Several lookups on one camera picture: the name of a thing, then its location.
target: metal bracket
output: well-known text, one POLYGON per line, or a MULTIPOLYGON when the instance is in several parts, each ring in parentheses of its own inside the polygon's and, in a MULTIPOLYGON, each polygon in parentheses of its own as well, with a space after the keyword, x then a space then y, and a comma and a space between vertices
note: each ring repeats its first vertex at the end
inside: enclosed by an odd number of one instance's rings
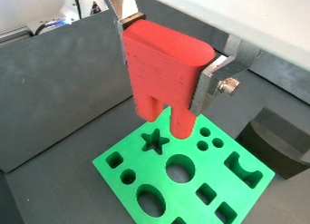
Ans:
POLYGON ((230 56, 221 55, 201 72, 190 104, 190 110, 197 116, 210 106, 219 93, 233 96, 240 87, 240 81, 232 77, 248 70, 262 55, 261 48, 233 35, 228 38, 225 52, 230 56))
POLYGON ((125 56, 125 49, 123 49, 123 31, 126 28, 130 27, 130 25, 138 21, 139 19, 146 19, 147 16, 138 12, 137 14, 131 15, 130 17, 125 18, 123 20, 115 20, 115 25, 118 28, 118 34, 121 36, 121 41, 122 41, 122 52, 123 52, 123 64, 127 65, 127 60, 125 56))

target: white wall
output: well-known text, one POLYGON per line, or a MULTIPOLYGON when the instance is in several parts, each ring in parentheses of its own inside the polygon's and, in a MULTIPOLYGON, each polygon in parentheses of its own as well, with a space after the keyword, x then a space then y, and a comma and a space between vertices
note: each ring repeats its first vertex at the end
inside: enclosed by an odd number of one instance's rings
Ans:
POLYGON ((0 0, 0 33, 59 12, 64 0, 0 0))

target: circular hole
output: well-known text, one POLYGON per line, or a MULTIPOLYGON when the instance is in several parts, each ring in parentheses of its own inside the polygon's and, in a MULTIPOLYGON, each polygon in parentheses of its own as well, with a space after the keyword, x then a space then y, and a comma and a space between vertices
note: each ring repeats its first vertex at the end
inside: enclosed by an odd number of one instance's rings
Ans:
POLYGON ((133 170, 125 170, 122 173, 122 182, 125 184, 133 184, 137 180, 137 174, 133 170))
POLYGON ((198 148, 199 148, 201 151, 207 151, 209 143, 206 141, 199 141, 198 142, 198 148))
POLYGON ((141 209, 151 216, 161 217, 166 211, 165 198, 159 190, 145 184, 139 187, 137 193, 137 200, 141 206, 141 209))
POLYGON ((201 135, 203 137, 209 137, 211 135, 211 132, 210 132, 210 130, 206 127, 201 128, 201 135))
POLYGON ((174 155, 166 164, 170 179, 177 183, 187 183, 195 175, 195 164, 186 155, 174 155))
POLYGON ((221 139, 215 138, 213 140, 213 145, 214 145, 215 148, 222 148, 225 146, 225 143, 223 143, 223 141, 221 139))

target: star-shaped hole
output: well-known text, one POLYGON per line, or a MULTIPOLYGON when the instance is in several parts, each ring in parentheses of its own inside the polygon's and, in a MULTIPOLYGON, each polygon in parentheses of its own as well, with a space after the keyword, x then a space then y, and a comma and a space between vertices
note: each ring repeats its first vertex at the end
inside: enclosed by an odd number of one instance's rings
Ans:
POLYGON ((153 134, 143 133, 141 135, 146 144, 143 146, 143 151, 155 150, 155 152, 162 155, 162 145, 170 142, 170 139, 161 136, 161 130, 155 129, 153 134))

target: green shape sorter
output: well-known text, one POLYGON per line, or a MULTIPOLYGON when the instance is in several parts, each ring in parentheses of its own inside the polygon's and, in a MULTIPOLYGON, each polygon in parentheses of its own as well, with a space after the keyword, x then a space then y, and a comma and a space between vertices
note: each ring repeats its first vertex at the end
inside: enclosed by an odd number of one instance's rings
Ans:
POLYGON ((202 115, 191 136, 178 140, 170 112, 94 160, 97 169, 138 224, 241 223, 276 173, 202 115), (189 181, 171 179, 166 169, 174 165, 187 171, 189 181), (158 198, 162 213, 141 207, 146 192, 158 198))

